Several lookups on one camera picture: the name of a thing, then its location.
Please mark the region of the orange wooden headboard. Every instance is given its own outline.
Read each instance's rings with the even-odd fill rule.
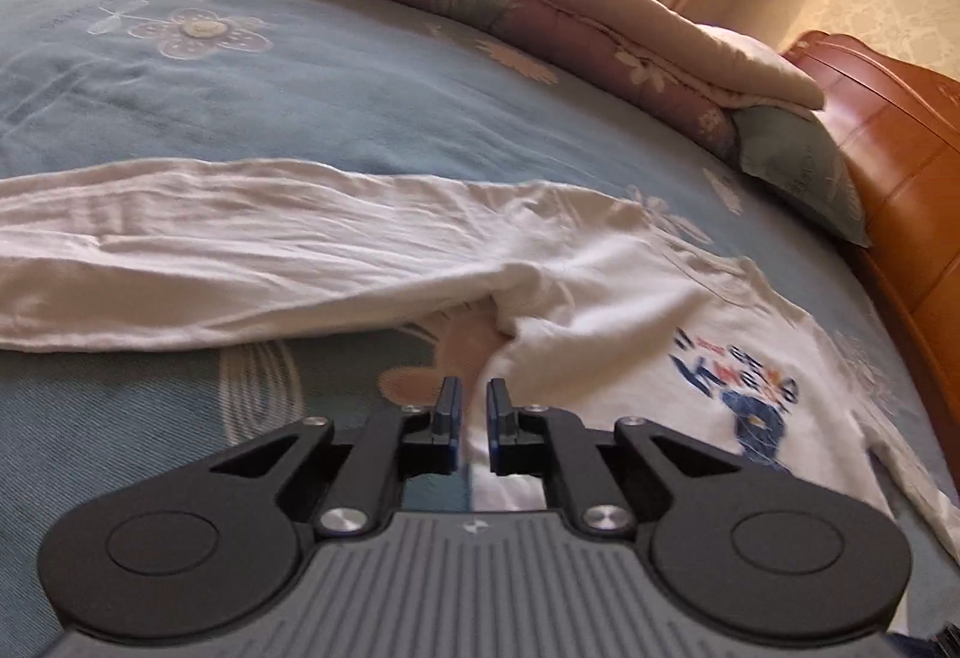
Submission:
[[[818,115],[863,199],[870,250],[848,261],[898,344],[960,483],[960,83],[848,35],[785,56],[827,93]]]

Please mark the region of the white cloth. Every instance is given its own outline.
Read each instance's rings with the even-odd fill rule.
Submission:
[[[285,160],[145,160],[0,181],[0,346],[200,348],[390,327],[491,295],[484,380],[609,428],[641,415],[889,514],[875,450],[947,551],[960,511],[810,315],[747,259],[576,187],[369,177]],[[482,396],[469,451],[483,461]],[[478,477],[479,507],[522,480]]]

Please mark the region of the light blue pillowcase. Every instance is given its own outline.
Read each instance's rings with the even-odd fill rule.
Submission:
[[[819,121],[769,105],[743,108],[732,115],[741,171],[765,181],[791,207],[832,235],[870,246],[863,205],[847,162]]]

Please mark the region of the metal screw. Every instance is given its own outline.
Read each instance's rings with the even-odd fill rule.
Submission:
[[[359,509],[350,509],[349,506],[338,506],[320,516],[320,525],[334,533],[356,533],[370,520]]]
[[[630,512],[611,503],[601,503],[584,512],[584,522],[594,530],[620,530],[630,521]]]

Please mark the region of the blue bedsheet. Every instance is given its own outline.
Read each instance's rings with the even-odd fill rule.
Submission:
[[[383,0],[0,0],[0,12],[0,177],[135,157],[294,157],[633,197],[659,226],[757,261],[955,497],[904,364],[827,238],[632,105]],[[403,329],[229,351],[0,351],[0,654],[30,655],[56,632],[33,569],[59,514],[304,412],[360,423],[386,403],[381,375],[428,367],[434,349]],[[407,501],[464,509],[469,482],[418,482]],[[960,573],[892,503],[915,553],[911,626],[925,635],[960,618]]]

